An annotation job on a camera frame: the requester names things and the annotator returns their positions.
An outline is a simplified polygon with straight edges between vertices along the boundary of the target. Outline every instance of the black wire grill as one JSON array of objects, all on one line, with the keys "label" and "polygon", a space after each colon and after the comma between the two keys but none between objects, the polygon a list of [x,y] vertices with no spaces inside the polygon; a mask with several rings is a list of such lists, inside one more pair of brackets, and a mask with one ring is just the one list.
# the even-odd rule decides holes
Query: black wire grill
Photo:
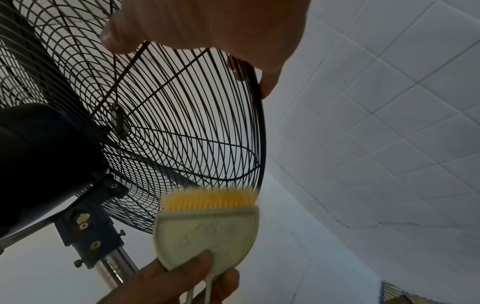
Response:
[{"label": "black wire grill", "polygon": [[0,0],[0,107],[46,103],[68,116],[130,188],[105,210],[151,233],[172,189],[260,186],[263,111],[253,68],[236,81],[219,50],[110,54],[99,35],[119,5]]}]

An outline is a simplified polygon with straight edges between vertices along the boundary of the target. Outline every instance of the white wall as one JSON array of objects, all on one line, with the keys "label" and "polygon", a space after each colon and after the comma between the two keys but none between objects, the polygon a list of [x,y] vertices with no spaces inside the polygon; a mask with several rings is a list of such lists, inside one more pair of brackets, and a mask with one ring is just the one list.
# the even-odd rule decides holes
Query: white wall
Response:
[{"label": "white wall", "polygon": [[312,0],[265,101],[270,173],[383,279],[454,303],[480,299],[479,19],[477,0]]},{"label": "white wall", "polygon": [[[257,241],[239,266],[240,288],[225,303],[376,303],[380,278],[268,174],[259,207]],[[154,259],[151,235],[124,229],[125,250],[138,267]],[[76,269],[71,247],[53,226],[0,256],[2,303],[93,304],[107,293],[94,270]]]}]

